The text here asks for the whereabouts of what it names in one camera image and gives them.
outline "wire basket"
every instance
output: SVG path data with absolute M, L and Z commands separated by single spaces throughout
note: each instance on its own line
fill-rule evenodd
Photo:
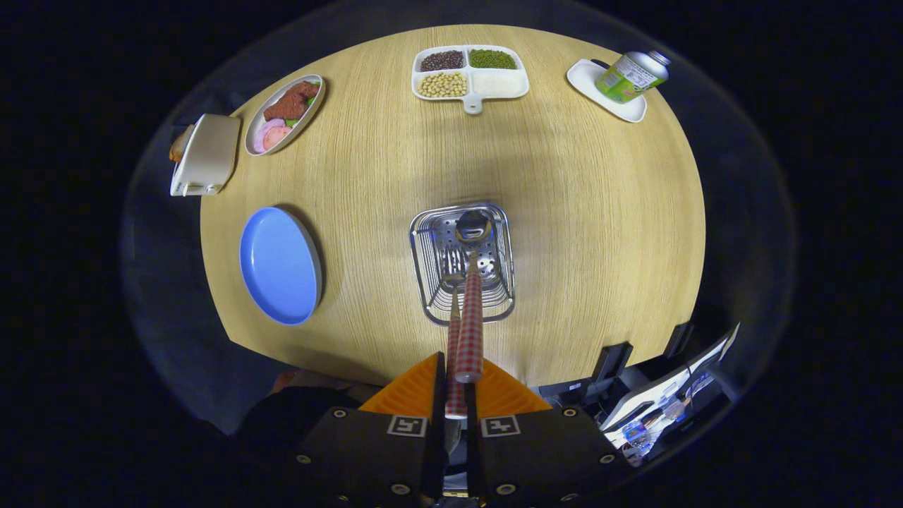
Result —
M 480 211 L 492 222 L 492 231 L 479 244 L 458 241 L 455 226 L 466 212 Z M 483 322 L 508 317 L 514 310 L 514 260 L 507 216 L 498 206 L 474 203 L 421 212 L 411 221 L 411 254 L 420 288 L 424 313 L 437 325 L 448 326 L 452 312 L 452 292 L 464 285 L 459 274 L 466 274 L 471 252 L 477 253 L 482 279 Z

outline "can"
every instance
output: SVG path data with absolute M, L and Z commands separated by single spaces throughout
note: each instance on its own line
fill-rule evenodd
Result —
M 605 97 L 624 104 L 668 79 L 671 61 L 660 52 L 626 52 L 596 80 Z

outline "white plate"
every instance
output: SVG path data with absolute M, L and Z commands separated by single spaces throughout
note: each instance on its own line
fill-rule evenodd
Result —
M 298 119 L 298 123 L 294 124 L 292 127 L 292 131 L 288 133 L 288 136 L 284 137 L 282 141 L 276 143 L 275 146 L 266 150 L 264 152 L 257 152 L 254 149 L 254 136 L 257 134 L 257 131 L 260 130 L 260 127 L 263 127 L 266 123 L 264 120 L 264 110 L 273 106 L 277 100 L 281 99 L 285 92 L 288 91 L 291 87 L 297 85 L 302 81 L 313 81 L 320 83 L 320 90 L 317 91 L 317 96 L 313 98 L 313 103 L 307 108 L 307 111 L 304 111 L 304 114 L 301 115 L 301 118 Z M 245 134 L 245 151 L 253 156 L 258 155 L 270 155 L 278 152 L 283 149 L 286 145 L 292 142 L 295 136 L 301 133 L 304 126 L 306 126 L 314 115 L 317 114 L 317 109 L 320 109 L 320 104 L 323 103 L 323 98 L 326 94 L 326 81 L 320 77 L 319 74 L 308 74 L 307 76 L 302 76 L 297 80 L 290 81 L 286 83 L 285 86 L 280 88 L 275 94 L 271 95 L 269 99 L 264 101 L 264 104 L 257 110 L 256 114 L 253 118 L 251 118 L 250 123 L 247 124 L 247 133 Z
M 574 63 L 567 71 L 567 80 L 571 82 L 574 88 L 580 91 L 591 101 L 602 106 L 611 112 L 612 115 L 627 120 L 631 123 L 637 123 L 646 116 L 646 98 L 639 96 L 631 100 L 627 104 L 615 102 L 604 95 L 596 88 L 596 80 L 605 73 L 607 69 L 584 59 L 580 59 Z
M 420 72 L 420 63 L 424 61 L 424 58 L 433 53 L 447 52 L 450 50 L 464 53 L 464 67 L 460 69 L 443 69 L 442 71 Z M 471 67 L 470 50 L 495 50 L 499 52 L 506 52 L 507 54 L 511 55 L 511 58 L 514 59 L 514 63 L 517 66 L 517 69 L 482 69 Z M 426 97 L 425 95 L 417 93 L 417 85 L 420 84 L 420 81 L 424 77 L 439 74 L 440 72 L 460 72 L 461 74 L 463 74 L 465 78 L 467 78 L 467 93 L 461 97 Z M 473 88 L 473 81 L 475 77 L 478 79 L 483 77 L 489 79 L 497 77 L 499 80 L 507 80 L 513 85 L 512 90 L 510 92 L 501 94 L 480 94 Z M 414 57 L 414 65 L 411 67 L 411 91 L 415 96 L 423 100 L 460 100 L 464 103 L 465 111 L 467 111 L 471 115 L 476 115 L 483 110 L 483 99 L 517 99 L 518 97 L 523 97 L 528 91 L 530 91 L 530 80 L 526 76 L 524 63 L 520 60 L 520 57 L 517 56 L 517 53 L 503 46 L 487 46 L 485 44 L 438 46 L 435 48 L 423 50 L 417 53 L 417 56 Z

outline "round table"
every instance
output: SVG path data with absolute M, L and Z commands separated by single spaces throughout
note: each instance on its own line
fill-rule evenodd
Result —
M 413 57 L 462 43 L 516 51 L 529 93 L 487 101 L 478 116 L 459 101 L 416 98 Z M 327 83 L 322 108 L 289 146 L 260 157 L 239 148 L 226 187 L 202 198 L 204 266 L 229 338 L 301 368 L 391 380 L 445 348 L 446 330 L 420 307 L 411 220 L 488 201 L 510 222 L 517 307 L 485 326 L 487 358 L 534 386 L 591 375 L 605 345 L 630 342 L 631 363 L 661 354 L 699 290 L 699 174 L 657 90 L 646 94 L 642 122 L 624 122 L 568 83 L 581 58 L 618 55 L 526 28 L 427 28 L 315 61 L 236 110 L 244 139 L 250 118 L 286 82 L 316 73 Z M 248 217 L 274 205 L 308 226 L 321 253 L 321 303 L 299 326 L 255 305 L 238 264 Z

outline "meat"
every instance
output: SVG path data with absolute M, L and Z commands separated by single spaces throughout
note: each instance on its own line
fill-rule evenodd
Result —
M 285 92 L 285 95 L 296 93 L 305 96 L 307 99 L 313 99 L 317 96 L 318 91 L 320 91 L 320 85 L 314 85 L 309 81 L 302 81 L 288 89 L 288 91 Z
M 307 111 L 307 99 L 301 95 L 286 93 L 273 106 L 264 109 L 264 120 L 267 122 L 273 118 L 297 120 L 304 114 L 304 111 Z
M 264 110 L 264 120 L 270 121 L 273 118 L 297 120 L 304 111 L 307 111 L 307 100 L 315 97 L 319 90 L 320 85 L 307 81 L 298 83 L 288 89 L 273 106 Z

